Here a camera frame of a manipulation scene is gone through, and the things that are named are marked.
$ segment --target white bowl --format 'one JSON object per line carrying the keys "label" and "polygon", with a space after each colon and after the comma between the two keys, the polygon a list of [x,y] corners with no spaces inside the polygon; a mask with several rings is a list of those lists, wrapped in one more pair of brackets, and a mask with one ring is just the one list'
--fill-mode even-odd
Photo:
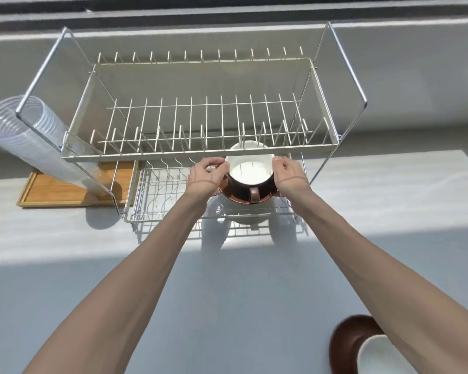
{"label": "white bowl", "polygon": [[359,374],[417,374],[412,365],[386,335],[372,336],[361,345],[357,354]]}

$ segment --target wall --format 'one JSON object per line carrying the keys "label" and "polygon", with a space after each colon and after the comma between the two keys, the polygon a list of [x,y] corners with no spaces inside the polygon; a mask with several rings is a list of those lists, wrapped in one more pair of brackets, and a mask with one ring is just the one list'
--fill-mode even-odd
{"label": "wall", "polygon": [[[0,373],[20,372],[142,238],[111,209],[17,208],[28,172],[0,159]],[[351,136],[314,189],[468,308],[468,128]],[[328,373],[333,328],[367,311],[315,238],[219,250],[205,236],[184,246],[128,373]]]}
{"label": "wall", "polygon": [[[235,48],[244,52],[250,47],[257,55],[270,47],[275,55],[281,51],[281,43],[289,54],[302,45],[310,56],[322,26],[87,32],[78,36],[92,60],[99,52],[112,58],[117,51],[147,56],[151,50],[162,55],[170,50],[173,57],[180,57],[184,50],[197,54],[200,49],[214,53],[219,48],[222,53],[232,53]],[[336,30],[369,99],[357,131],[468,124],[468,19],[339,23]],[[0,36],[0,99],[25,91],[56,37],[56,33]],[[61,51],[37,94],[70,121],[86,73],[74,65],[80,55],[72,42]],[[110,91],[115,97],[128,98],[133,96],[127,93],[132,84],[135,79],[129,84],[118,82],[118,88],[111,86]],[[152,83],[149,88],[159,91],[162,86]],[[338,106],[350,102],[342,92],[329,97]]]}

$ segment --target two-tier dish rack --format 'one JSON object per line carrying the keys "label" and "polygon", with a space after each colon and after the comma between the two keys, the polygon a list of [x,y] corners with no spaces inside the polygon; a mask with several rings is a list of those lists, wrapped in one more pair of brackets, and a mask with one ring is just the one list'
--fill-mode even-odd
{"label": "two-tier dish rack", "polygon": [[[63,144],[56,148],[74,163],[134,161],[126,205],[116,206],[134,225],[162,220],[202,157],[287,155],[302,163],[312,183],[367,105],[330,22],[310,48],[146,47],[96,57],[64,28],[16,110],[21,119],[45,73],[59,70],[52,62],[63,46],[71,47],[69,66],[78,68],[84,87]],[[33,121],[25,122],[32,128]],[[264,147],[245,148],[247,140]],[[91,154],[77,152],[80,143]],[[240,149],[230,150],[238,143]],[[307,172],[308,156],[322,158],[315,173]],[[117,205],[114,178],[110,186],[101,186]],[[293,214],[285,198],[240,206],[219,197],[203,219]]]}

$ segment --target right hand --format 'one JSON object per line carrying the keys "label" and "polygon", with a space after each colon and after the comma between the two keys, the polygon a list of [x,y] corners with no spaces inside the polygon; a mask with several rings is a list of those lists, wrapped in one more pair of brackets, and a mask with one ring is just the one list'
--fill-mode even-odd
{"label": "right hand", "polygon": [[307,176],[299,162],[284,156],[275,156],[272,159],[274,181],[281,195],[288,199],[308,191],[312,191]]}

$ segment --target wooden tray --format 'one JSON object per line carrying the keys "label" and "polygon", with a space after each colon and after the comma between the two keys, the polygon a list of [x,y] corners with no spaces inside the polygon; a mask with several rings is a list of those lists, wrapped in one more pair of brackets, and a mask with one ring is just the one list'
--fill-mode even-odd
{"label": "wooden tray", "polygon": [[[116,163],[100,163],[113,178]],[[120,162],[116,172],[113,191],[118,206],[124,206],[127,200],[128,188],[132,177],[134,162]],[[29,175],[22,194],[17,202],[23,208],[34,207],[87,207],[113,206],[110,195],[98,197],[76,185],[58,181],[34,169]]]}

